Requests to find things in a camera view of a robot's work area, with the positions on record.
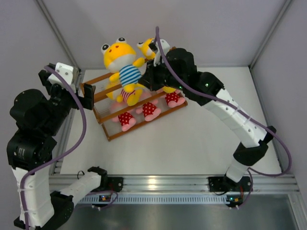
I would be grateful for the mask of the pink plush polka dots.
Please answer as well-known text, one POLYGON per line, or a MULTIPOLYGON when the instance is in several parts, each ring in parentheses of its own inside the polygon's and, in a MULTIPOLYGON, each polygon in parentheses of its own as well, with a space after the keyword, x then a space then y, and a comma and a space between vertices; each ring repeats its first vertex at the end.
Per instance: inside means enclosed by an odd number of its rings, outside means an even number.
POLYGON ((157 118, 161 113, 161 109, 157 107, 157 104, 158 99, 153 99, 149 102, 144 103, 142 106, 138 106, 135 109, 135 112, 138 115, 143 114, 144 120, 146 122, 150 122, 157 118))

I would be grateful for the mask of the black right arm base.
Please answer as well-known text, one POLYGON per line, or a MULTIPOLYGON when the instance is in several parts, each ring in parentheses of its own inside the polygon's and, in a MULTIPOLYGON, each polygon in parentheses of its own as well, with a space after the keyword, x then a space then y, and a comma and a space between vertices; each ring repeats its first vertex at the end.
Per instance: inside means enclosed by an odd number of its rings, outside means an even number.
POLYGON ((248 192, 251 179, 243 176, 239 182, 234 182, 226 176, 212 176, 208 178, 209 191, 214 193, 248 192))

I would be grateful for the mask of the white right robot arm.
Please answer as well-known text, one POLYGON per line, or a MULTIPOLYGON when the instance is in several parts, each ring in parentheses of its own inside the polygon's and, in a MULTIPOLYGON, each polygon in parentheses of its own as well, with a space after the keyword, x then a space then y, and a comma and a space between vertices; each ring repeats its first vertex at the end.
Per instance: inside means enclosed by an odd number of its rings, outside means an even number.
POLYGON ((181 90, 187 98, 216 115, 234 132, 240 143, 225 173, 224 185, 229 190, 236 190, 248 168, 265 156, 276 129, 256 125, 250 116, 244 115, 214 74, 197 70, 191 52, 175 48, 167 52, 165 59, 155 48, 154 58, 148 60, 139 83, 151 91, 164 86, 181 90))

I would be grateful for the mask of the yellow plush blue stripes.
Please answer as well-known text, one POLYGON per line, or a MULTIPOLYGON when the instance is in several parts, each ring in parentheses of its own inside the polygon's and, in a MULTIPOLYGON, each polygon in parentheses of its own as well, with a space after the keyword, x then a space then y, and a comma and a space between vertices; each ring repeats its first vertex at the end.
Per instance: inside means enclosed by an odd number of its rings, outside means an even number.
POLYGON ((147 60, 154 59, 155 53, 150 49, 149 44, 154 40, 154 38, 149 38, 144 42, 139 42, 137 48, 142 52, 147 60))

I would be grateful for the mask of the pink polka plush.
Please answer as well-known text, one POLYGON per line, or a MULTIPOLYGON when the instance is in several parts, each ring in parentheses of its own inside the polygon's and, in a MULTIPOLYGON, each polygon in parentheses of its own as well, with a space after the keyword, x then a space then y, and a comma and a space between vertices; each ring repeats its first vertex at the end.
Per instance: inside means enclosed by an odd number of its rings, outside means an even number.
MULTIPOLYGON (((110 112, 111 113, 116 113, 124 108, 126 108, 127 105, 123 102, 118 103, 118 102, 113 102, 110 107, 110 112)), ((131 114, 133 110, 129 110, 127 112, 123 112, 115 117, 113 117, 111 120, 113 122, 118 122, 121 124, 121 130, 123 132, 128 131, 130 128, 132 128, 136 123, 136 119, 134 116, 131 114)))
POLYGON ((172 93, 166 94, 165 101, 168 107, 174 108, 174 107, 182 105, 186 101, 186 99, 183 97, 180 97, 179 93, 172 92, 172 93))

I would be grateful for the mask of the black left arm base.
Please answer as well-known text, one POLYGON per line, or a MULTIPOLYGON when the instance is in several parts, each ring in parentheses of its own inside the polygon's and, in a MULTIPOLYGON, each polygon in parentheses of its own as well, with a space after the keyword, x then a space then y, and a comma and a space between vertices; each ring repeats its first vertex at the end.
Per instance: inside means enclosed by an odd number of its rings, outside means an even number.
POLYGON ((108 177, 106 190, 120 192, 123 189, 123 177, 111 176, 108 177))

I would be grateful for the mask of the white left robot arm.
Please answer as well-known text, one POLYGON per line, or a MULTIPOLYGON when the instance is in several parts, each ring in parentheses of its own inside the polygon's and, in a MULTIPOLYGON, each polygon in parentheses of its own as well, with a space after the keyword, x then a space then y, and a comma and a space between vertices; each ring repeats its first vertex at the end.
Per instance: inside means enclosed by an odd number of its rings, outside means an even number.
POLYGON ((72 109, 81 113, 94 106, 94 86, 85 85, 84 96, 75 86, 79 70, 73 66, 48 64, 39 72, 47 96, 37 89, 21 92, 10 115, 17 132, 7 145, 8 163, 17 181, 21 213, 14 225, 28 230, 56 230, 66 223, 75 206, 93 191, 108 187, 107 171, 91 167, 80 179, 59 191, 50 191, 49 169, 54 139, 72 109))

